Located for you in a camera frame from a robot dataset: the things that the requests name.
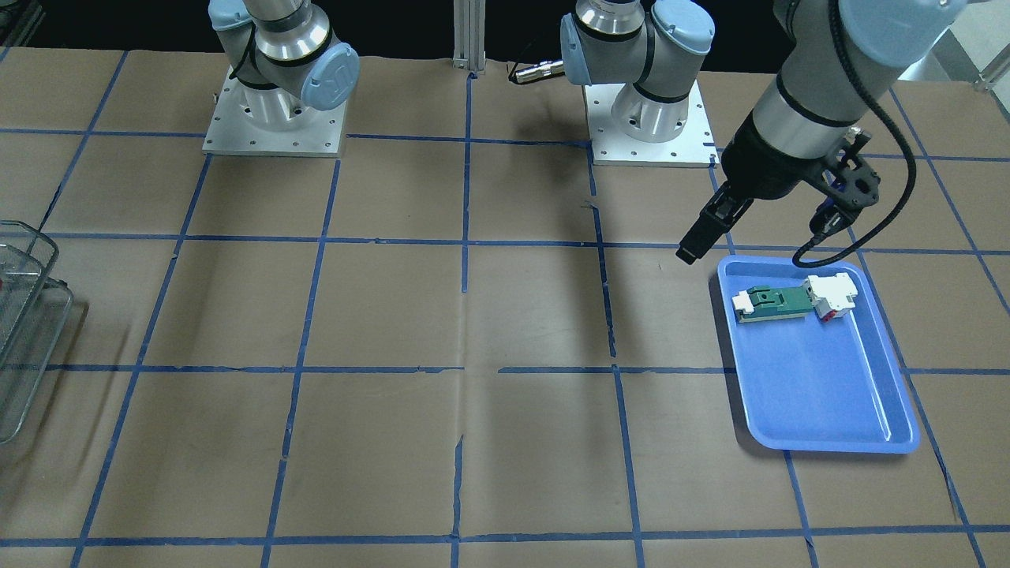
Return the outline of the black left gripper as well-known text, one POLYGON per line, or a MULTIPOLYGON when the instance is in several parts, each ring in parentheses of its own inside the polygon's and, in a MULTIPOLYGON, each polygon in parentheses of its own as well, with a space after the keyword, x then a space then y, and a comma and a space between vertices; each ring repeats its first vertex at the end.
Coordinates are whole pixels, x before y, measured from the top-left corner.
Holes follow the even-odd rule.
POLYGON ((688 265, 707 252, 740 220, 754 199, 780 199, 800 182, 822 174, 819 159, 799 159, 776 150, 746 118, 722 154, 725 180, 679 241, 677 257, 688 265))

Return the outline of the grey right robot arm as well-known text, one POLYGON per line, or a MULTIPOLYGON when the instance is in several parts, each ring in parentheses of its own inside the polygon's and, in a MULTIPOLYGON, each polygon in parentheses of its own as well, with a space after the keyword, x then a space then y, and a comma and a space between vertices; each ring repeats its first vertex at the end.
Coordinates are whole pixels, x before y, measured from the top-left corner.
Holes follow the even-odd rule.
POLYGON ((361 62, 311 1, 211 1, 211 26, 230 60, 216 112, 267 132, 291 132, 349 100, 361 62))

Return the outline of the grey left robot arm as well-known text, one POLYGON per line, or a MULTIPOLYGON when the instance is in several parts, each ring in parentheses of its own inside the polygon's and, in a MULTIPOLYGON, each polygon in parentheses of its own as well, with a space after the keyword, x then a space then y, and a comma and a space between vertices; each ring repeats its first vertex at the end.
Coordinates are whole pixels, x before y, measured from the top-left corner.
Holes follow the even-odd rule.
MULTIPOLYGON (((800 183, 825 200, 810 220, 803 255, 846 230, 879 201, 880 178, 854 133, 873 113, 904 155, 907 180, 895 207, 851 254, 893 222, 917 177, 911 145, 879 105, 910 65, 927 55, 964 11, 963 1, 776 1, 773 14, 793 48, 722 154, 724 183, 679 241, 693 263, 732 230, 755 200, 787 196, 800 183)), ((574 85, 623 87, 616 119, 634 139, 670 139, 714 40, 713 19, 692 1, 578 1, 559 23, 559 46, 574 85)))

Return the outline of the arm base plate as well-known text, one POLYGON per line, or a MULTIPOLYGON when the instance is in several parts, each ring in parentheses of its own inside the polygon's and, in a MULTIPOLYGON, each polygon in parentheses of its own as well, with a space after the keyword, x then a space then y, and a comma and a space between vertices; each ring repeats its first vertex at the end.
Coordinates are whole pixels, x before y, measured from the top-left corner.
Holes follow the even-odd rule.
POLYGON ((349 104, 317 110, 280 88, 257 90, 226 77, 202 150, 234 157, 338 158, 349 104))
POLYGON ((706 168, 719 162, 698 83, 686 99, 660 103, 632 85, 583 88, 593 162, 602 166, 706 168))

